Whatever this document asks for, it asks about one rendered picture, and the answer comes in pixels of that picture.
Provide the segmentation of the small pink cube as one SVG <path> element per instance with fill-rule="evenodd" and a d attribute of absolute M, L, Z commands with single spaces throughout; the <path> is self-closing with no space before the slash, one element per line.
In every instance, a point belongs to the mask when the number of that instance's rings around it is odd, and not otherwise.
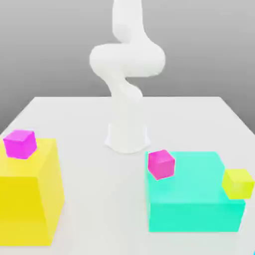
<path fill-rule="evenodd" d="M 175 158 L 165 149 L 148 154 L 148 170 L 155 180 L 174 176 Z"/>

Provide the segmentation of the small magenta cube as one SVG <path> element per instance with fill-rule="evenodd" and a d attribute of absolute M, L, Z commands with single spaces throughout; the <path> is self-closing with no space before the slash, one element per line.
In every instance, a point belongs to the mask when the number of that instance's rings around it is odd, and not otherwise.
<path fill-rule="evenodd" d="M 35 133 L 30 130 L 16 129 L 3 142 L 6 154 L 11 158 L 28 159 L 37 150 Z"/>

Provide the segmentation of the small lime yellow cube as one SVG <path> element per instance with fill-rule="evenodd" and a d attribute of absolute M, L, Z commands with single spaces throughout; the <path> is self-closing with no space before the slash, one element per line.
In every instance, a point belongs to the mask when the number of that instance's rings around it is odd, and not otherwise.
<path fill-rule="evenodd" d="M 255 181 L 246 169 L 225 169 L 222 188 L 232 200 L 250 199 Z"/>

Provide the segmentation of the large turquoise box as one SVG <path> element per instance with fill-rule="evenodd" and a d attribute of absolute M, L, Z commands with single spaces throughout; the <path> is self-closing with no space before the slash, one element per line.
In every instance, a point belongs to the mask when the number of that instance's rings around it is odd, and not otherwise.
<path fill-rule="evenodd" d="M 172 151 L 175 174 L 156 180 L 145 169 L 150 232 L 237 232 L 246 203 L 222 188 L 225 166 L 214 151 Z"/>

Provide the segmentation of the large yellow box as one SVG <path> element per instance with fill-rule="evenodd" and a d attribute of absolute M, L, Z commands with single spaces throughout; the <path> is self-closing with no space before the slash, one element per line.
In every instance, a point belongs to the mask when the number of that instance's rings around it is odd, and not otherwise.
<path fill-rule="evenodd" d="M 28 159 L 0 142 L 0 246 L 49 246 L 64 205 L 57 142 L 38 138 Z"/>

